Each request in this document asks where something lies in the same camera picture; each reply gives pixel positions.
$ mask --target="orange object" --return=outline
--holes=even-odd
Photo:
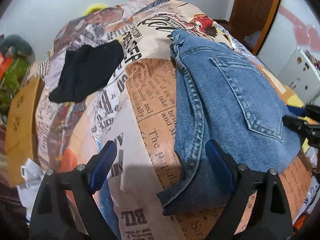
[[[63,152],[59,172],[72,171],[77,166],[77,158],[71,149],[67,148]]]
[[[24,182],[20,166],[25,164],[27,158],[37,160],[35,112],[43,84],[40,75],[31,79],[11,101],[5,134],[5,153],[9,184],[12,187]]]
[[[10,67],[12,61],[12,57],[4,58],[2,53],[0,53],[0,80],[2,79],[7,69]]]
[[[306,221],[308,214],[304,213],[300,215],[297,221],[293,225],[293,234],[297,233],[297,231],[303,226],[303,223]]]

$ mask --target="yellow object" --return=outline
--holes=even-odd
[[[107,5],[105,5],[105,4],[103,4],[103,3],[95,3],[95,4],[93,4],[93,5],[90,5],[87,9],[86,9],[86,11],[85,11],[85,13],[83,14],[83,16],[87,16],[87,15],[89,15],[89,14],[92,14],[92,13],[94,13],[94,12],[96,12],[96,11],[100,11],[100,10],[102,10],[102,9],[104,9],[104,8],[107,8],[108,6]]]
[[[20,166],[25,164],[27,158],[37,159],[35,112],[42,88],[43,82],[39,75],[31,79],[11,101],[5,135],[5,153],[9,184],[12,187],[24,182]]]
[[[287,105],[289,106],[295,106],[295,107],[303,107],[303,102],[300,100],[300,98],[298,98],[298,96],[296,94],[294,94],[292,97],[290,97],[287,101]],[[310,118],[309,117],[304,117],[301,119],[306,120],[307,122],[310,122]],[[308,145],[308,139],[306,139],[301,147],[302,151],[304,153],[306,153],[306,151],[309,149],[309,145]]]

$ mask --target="white appliance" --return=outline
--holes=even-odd
[[[295,50],[277,78],[290,87],[304,104],[312,102],[320,106],[319,72],[300,48]]]
[[[301,25],[306,26],[308,33],[301,33]],[[308,39],[309,29],[313,29],[314,39],[310,38],[308,44],[305,39]],[[320,35],[320,22],[305,0],[281,0],[275,20],[257,57],[275,76],[279,75],[297,47],[307,49],[320,59],[319,47],[311,46],[311,43],[318,43],[316,32]],[[303,42],[296,39],[296,36],[301,38],[301,35]]]

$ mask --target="newspaper print fabric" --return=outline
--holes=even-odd
[[[176,183],[180,162],[174,152],[175,68],[170,61],[171,32],[193,35],[239,50],[234,40],[197,7],[178,0],[133,0],[81,17],[57,35],[45,65],[45,87],[37,110],[38,156],[42,168],[69,171],[87,163],[108,140],[118,155],[102,189],[94,195],[101,213],[119,239],[203,239],[222,208],[164,217],[156,193]],[[125,58],[106,87],[79,104],[52,103],[66,49],[93,47],[117,39]],[[284,102],[298,101],[263,67],[260,71]],[[307,194],[311,175],[302,153],[281,175],[292,217]],[[237,232],[245,229],[251,196]]]

